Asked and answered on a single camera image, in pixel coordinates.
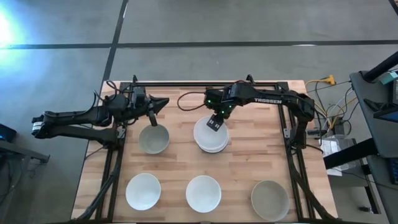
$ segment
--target wooden tabletop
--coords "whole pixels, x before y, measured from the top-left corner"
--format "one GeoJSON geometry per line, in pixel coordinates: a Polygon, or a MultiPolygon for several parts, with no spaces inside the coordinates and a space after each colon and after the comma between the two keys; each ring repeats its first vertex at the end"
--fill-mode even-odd
{"type": "MultiPolygon", "coordinates": [[[[305,93],[302,80],[286,82],[291,90],[305,93]]],[[[170,98],[168,105],[157,116],[158,123],[169,130],[170,144],[158,155],[145,154],[139,149],[138,136],[144,127],[150,125],[149,120],[142,117],[136,124],[129,126],[114,222],[264,222],[251,206],[251,191],[261,180],[274,180],[283,186],[290,197],[290,210],[281,221],[297,221],[277,106],[252,103],[237,107],[225,122],[231,137],[226,149],[221,153],[208,154],[195,143],[193,127],[200,118],[211,115],[212,111],[205,107],[191,112],[177,108],[180,95],[203,90],[203,87],[147,87],[147,93],[155,97],[170,98]],[[162,193],[154,207],[137,211],[127,204],[126,187],[135,175],[144,172],[159,179],[162,193]],[[210,213],[195,212],[185,199],[188,183],[198,175],[213,177],[222,189],[221,202],[210,213]]],[[[111,95],[112,92],[104,84],[101,95],[111,95]]],[[[202,103],[203,95],[198,94],[187,95],[180,101],[182,107],[188,108],[202,103]]],[[[309,139],[307,143],[319,146],[315,140],[309,139]]],[[[99,147],[99,143],[92,141],[87,153],[99,147]]],[[[312,192],[328,212],[337,217],[322,154],[308,147],[303,151],[303,156],[312,192]]],[[[105,158],[106,150],[101,150],[85,161],[72,218],[81,215],[98,193],[105,158]]],[[[104,214],[108,211],[109,195],[110,190],[104,203],[104,214]]],[[[304,214],[307,214],[302,192],[300,198],[304,214]]]]}

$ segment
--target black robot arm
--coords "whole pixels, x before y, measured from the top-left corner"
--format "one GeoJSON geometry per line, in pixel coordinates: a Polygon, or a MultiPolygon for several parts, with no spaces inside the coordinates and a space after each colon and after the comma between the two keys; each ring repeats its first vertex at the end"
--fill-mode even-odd
{"type": "Polygon", "coordinates": [[[291,144],[293,147],[302,149],[306,146],[307,124],[314,118],[314,100],[307,95],[292,90],[258,90],[252,83],[244,81],[238,81],[222,90],[207,89],[204,103],[207,108],[215,111],[207,122],[207,125],[215,131],[220,128],[224,119],[229,118],[236,106],[244,106],[248,103],[285,105],[298,121],[293,131],[291,144]]]}
{"type": "Polygon", "coordinates": [[[39,139],[67,136],[112,144],[118,138],[116,128],[95,130],[72,125],[92,124],[107,127],[114,122],[116,126],[121,126],[132,124],[141,116],[148,116],[151,125],[157,126],[155,114],[169,102],[169,98],[147,96],[145,87],[137,86],[136,80],[134,77],[131,91],[115,89],[114,95],[102,99],[101,106],[92,106],[86,111],[44,112],[41,116],[32,119],[32,135],[39,139]]]}

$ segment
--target concrete floor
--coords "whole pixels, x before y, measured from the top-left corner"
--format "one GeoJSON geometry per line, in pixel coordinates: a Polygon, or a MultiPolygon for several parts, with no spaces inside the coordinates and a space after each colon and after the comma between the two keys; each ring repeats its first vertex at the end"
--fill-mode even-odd
{"type": "MultiPolygon", "coordinates": [[[[0,44],[111,43],[121,4],[3,0],[0,44]]],[[[130,0],[119,42],[398,40],[397,19],[387,0],[130,0]]],[[[236,80],[250,73],[257,80],[312,80],[333,74],[343,82],[351,72],[372,68],[397,48],[118,49],[110,79],[130,80],[136,74],[140,80],[236,80]]],[[[92,91],[100,89],[108,54],[109,49],[0,50],[0,123],[18,131],[18,145],[51,155],[34,179],[21,182],[9,223],[70,218],[87,141],[34,139],[30,121],[44,110],[89,107],[92,91]]],[[[320,96],[326,105],[336,103],[349,87],[345,83],[320,90],[320,96]]],[[[349,137],[370,137],[359,107],[351,123],[349,137]]],[[[385,215],[357,210],[369,205],[363,189],[332,190],[340,218],[388,223],[385,215]]]]}

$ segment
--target black metal frame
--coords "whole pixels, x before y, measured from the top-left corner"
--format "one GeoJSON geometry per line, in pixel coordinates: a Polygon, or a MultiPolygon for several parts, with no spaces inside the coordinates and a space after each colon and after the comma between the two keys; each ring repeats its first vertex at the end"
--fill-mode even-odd
{"type": "MultiPolygon", "coordinates": [[[[137,82],[138,86],[225,86],[230,85],[233,82],[137,82]]],[[[123,85],[130,85],[129,82],[122,82],[121,86],[123,85]]],[[[255,86],[268,86],[274,87],[275,89],[283,88],[285,90],[289,89],[287,82],[259,82],[256,83],[255,86]]],[[[282,105],[278,105],[279,110],[279,117],[280,117],[280,124],[282,130],[282,137],[284,138],[285,150],[286,150],[286,158],[289,167],[290,173],[290,181],[292,184],[292,191],[295,201],[295,207],[297,211],[297,223],[331,223],[331,224],[362,224],[356,222],[345,222],[340,219],[334,218],[327,213],[327,211],[321,206],[319,201],[316,199],[314,194],[311,193],[310,187],[308,186],[308,177],[307,172],[305,169],[305,162],[302,154],[301,149],[295,149],[297,151],[297,162],[300,168],[300,172],[297,171],[294,165],[294,158],[292,154],[292,148],[289,146],[290,138],[285,137],[284,129],[287,128],[287,123],[284,114],[284,107],[282,105]],[[300,194],[299,194],[299,186],[303,190],[305,194],[305,200],[307,204],[308,216],[309,218],[304,217],[302,204],[300,201],[300,194]],[[321,216],[322,219],[317,219],[315,215],[315,210],[321,216]]],[[[291,123],[291,128],[294,128],[295,118],[290,110],[289,111],[289,119],[291,123]]],[[[120,144],[114,146],[113,150],[108,150],[105,160],[104,172],[103,172],[103,181],[101,183],[101,190],[99,194],[96,196],[95,200],[90,206],[95,204],[96,214],[94,219],[90,220],[91,214],[86,215],[84,219],[77,219],[77,220],[70,220],[67,223],[112,223],[113,222],[113,213],[114,213],[114,206],[116,203],[116,194],[118,188],[118,180],[120,175],[120,168],[121,168],[121,161],[123,158],[124,152],[124,142],[125,136],[127,133],[127,129],[124,130],[123,137],[120,139],[120,144]],[[116,164],[112,174],[109,175],[110,166],[113,156],[113,151],[117,150],[118,155],[116,158],[116,164]],[[109,201],[109,209],[106,218],[102,217],[103,211],[103,199],[108,191],[110,185],[112,185],[111,196],[109,201]]]]}

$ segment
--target stack of white bowls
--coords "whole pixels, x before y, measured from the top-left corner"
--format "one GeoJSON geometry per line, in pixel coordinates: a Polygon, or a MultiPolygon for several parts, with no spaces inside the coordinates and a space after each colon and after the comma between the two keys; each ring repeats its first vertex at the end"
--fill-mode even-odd
{"type": "Polygon", "coordinates": [[[207,126],[210,117],[200,119],[193,128],[193,138],[198,146],[205,152],[221,152],[229,141],[229,133],[225,124],[221,125],[218,131],[207,126]]]}

